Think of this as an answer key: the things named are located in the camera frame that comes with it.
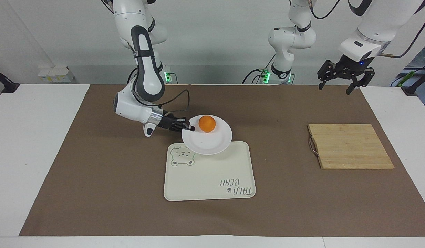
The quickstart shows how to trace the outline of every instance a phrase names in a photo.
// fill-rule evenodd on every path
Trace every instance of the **cutting board handle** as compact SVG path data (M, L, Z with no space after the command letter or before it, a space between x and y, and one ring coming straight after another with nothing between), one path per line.
M309 147L310 147L310 150L313 152L313 154L315 154L315 156L317 156L317 157L320 156L320 154L318 154L318 152L317 152L315 143L313 142L312 135L310 135L310 137L309 137Z

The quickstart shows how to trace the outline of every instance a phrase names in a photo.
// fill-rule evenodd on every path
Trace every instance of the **white tray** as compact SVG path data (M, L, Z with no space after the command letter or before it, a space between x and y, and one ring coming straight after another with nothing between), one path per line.
M168 201L239 199L255 195L249 146L231 142L223 152L200 155L184 143L168 147L164 197Z

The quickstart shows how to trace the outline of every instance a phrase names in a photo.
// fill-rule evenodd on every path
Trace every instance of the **orange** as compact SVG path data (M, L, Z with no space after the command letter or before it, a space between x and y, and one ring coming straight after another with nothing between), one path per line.
M216 120L209 115L202 116L199 120L199 127L209 133L216 128Z

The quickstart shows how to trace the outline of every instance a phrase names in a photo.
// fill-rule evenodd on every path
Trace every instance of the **brown paper mat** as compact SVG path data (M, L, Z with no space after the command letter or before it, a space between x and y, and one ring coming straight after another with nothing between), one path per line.
M345 86L169 86L191 91L188 117L228 121L249 144L251 199L169 202L165 158L180 134L113 113L121 85L92 85L22 236L425 236L425 203L360 91ZM184 99L166 107L183 107ZM320 169L308 123L372 124L395 169Z

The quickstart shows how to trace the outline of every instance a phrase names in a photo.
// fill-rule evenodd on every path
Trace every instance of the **green led light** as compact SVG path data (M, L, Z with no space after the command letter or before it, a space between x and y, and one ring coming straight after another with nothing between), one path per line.
M270 77L271 77L271 74L269 72L266 72L265 78L263 79L263 83L269 83Z
M164 74L165 74L165 80L167 81L167 83L170 82L171 81L170 75L167 72L164 72Z

